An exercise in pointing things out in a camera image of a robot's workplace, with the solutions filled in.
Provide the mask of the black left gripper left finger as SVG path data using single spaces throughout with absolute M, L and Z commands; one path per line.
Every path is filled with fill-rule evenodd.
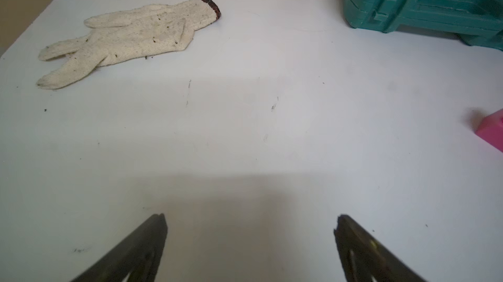
M 74 281 L 154 281 L 160 266 L 168 226 L 154 214 Z

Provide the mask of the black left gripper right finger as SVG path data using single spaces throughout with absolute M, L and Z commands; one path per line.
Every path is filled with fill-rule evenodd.
M 352 217 L 338 216 L 333 233 L 347 281 L 425 282 Z

